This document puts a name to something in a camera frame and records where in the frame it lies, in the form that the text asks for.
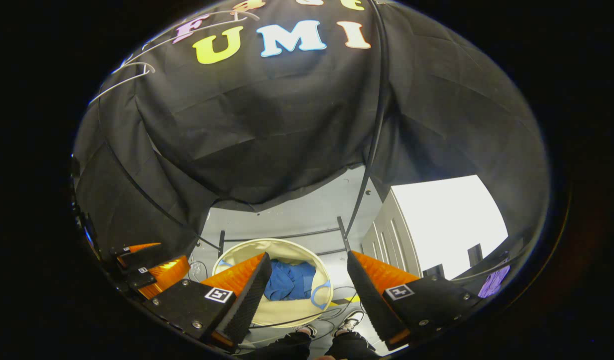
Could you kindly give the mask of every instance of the blue cloth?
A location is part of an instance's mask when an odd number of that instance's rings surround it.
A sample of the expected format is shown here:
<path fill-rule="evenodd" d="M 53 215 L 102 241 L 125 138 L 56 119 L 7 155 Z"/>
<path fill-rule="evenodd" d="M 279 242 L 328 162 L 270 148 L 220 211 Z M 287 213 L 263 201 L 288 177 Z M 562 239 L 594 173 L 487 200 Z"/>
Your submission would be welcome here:
<path fill-rule="evenodd" d="M 311 298 L 311 283 L 316 268 L 308 262 L 290 265 L 273 259 L 271 269 L 271 277 L 265 287 L 265 296 L 270 301 Z"/>

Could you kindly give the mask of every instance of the white cabinet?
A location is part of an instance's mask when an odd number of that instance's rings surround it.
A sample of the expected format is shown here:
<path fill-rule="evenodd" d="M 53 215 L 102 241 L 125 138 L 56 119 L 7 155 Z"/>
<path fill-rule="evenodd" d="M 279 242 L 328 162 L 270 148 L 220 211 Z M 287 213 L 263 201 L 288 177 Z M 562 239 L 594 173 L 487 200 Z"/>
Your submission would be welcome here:
<path fill-rule="evenodd" d="M 362 251 L 419 276 L 442 266 L 453 279 L 507 237 L 496 202 L 477 175 L 392 186 L 362 240 Z"/>

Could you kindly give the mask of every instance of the purple object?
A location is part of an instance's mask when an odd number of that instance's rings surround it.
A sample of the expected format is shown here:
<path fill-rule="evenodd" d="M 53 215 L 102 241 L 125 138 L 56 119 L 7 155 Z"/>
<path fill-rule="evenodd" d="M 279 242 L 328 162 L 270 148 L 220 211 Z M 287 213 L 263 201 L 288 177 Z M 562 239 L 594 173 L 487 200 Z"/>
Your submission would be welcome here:
<path fill-rule="evenodd" d="M 487 276 L 487 281 L 482 285 L 482 289 L 480 289 L 478 296 L 485 298 L 498 292 L 498 290 L 500 290 L 500 284 L 503 282 L 510 268 L 511 266 L 505 266 L 494 273 L 490 273 L 489 276 Z"/>

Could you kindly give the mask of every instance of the sneaker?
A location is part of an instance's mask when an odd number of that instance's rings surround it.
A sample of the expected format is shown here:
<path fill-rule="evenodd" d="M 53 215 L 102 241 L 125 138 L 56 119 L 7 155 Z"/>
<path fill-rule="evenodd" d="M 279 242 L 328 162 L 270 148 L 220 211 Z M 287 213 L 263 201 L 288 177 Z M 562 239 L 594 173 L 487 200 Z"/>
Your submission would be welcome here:
<path fill-rule="evenodd" d="M 345 321 L 338 326 L 337 330 L 331 334 L 332 337 L 336 337 L 336 333 L 340 330 L 346 330 L 349 333 L 353 331 L 353 329 L 362 321 L 364 317 L 363 310 L 356 310 L 350 312 L 347 317 L 345 317 Z"/>
<path fill-rule="evenodd" d="M 296 331 L 296 332 L 298 330 L 301 330 L 301 329 L 309 330 L 311 332 L 309 334 L 309 337 L 312 338 L 312 339 L 315 338 L 316 334 L 318 333 L 318 330 L 315 327 L 311 326 L 311 324 L 307 324 L 307 325 L 304 325 L 304 326 L 296 326 L 296 327 L 293 328 L 293 330 Z"/>

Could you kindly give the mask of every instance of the person's leg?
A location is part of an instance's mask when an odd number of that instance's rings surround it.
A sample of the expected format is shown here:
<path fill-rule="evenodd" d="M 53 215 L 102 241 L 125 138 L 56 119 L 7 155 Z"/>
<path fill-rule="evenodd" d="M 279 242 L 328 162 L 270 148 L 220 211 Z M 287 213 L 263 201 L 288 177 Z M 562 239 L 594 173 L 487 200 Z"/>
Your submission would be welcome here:
<path fill-rule="evenodd" d="M 296 332 L 287 333 L 285 337 L 268 346 L 239 355 L 238 358 L 243 360 L 307 360 L 309 344 L 315 334 L 316 329 L 307 325 Z"/>
<path fill-rule="evenodd" d="M 334 332 L 334 342 L 325 355 L 348 360 L 379 359 L 380 356 L 375 352 L 376 349 L 359 333 L 353 331 L 363 317 L 364 311 L 362 310 L 350 312 Z"/>

